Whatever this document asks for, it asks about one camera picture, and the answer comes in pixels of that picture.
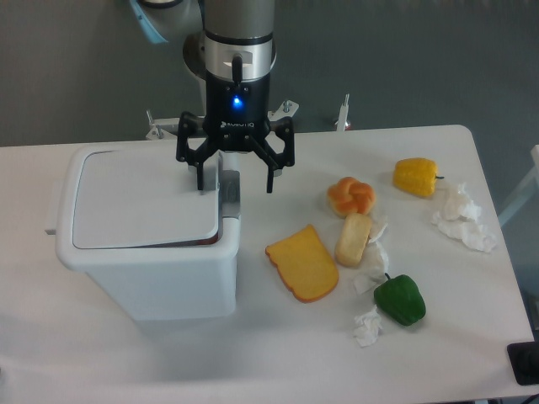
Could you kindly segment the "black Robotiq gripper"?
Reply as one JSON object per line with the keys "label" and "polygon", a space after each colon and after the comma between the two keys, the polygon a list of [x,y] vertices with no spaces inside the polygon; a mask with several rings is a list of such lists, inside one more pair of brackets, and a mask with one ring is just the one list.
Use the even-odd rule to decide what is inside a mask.
{"label": "black Robotiq gripper", "polygon": [[[294,126],[290,117],[275,122],[268,119],[270,75],[236,83],[208,72],[205,93],[204,119],[187,111],[180,115],[176,160],[195,169],[197,189],[202,191],[205,162],[218,150],[254,152],[267,165],[266,192],[271,194],[275,173],[294,165]],[[281,152],[276,152],[267,142],[270,132],[283,141]],[[205,135],[205,140],[192,149],[189,139],[199,133]]]}

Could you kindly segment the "white metal robot base frame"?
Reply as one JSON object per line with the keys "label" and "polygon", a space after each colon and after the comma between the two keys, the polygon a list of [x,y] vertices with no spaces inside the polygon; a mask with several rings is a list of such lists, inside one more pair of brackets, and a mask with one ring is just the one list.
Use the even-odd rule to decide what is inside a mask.
{"label": "white metal robot base frame", "polygon": [[[334,120],[334,130],[337,132],[344,132],[351,128],[351,123],[348,118],[349,101],[350,95],[347,93],[344,96],[343,103],[340,105],[339,116]],[[277,120],[286,117],[292,118],[299,108],[300,105],[298,103],[285,99],[277,110],[268,112],[269,122],[275,123]],[[151,115],[151,111],[148,110],[147,119],[149,124],[149,131],[146,135],[147,140],[172,140],[178,134],[179,118],[155,120]]]}

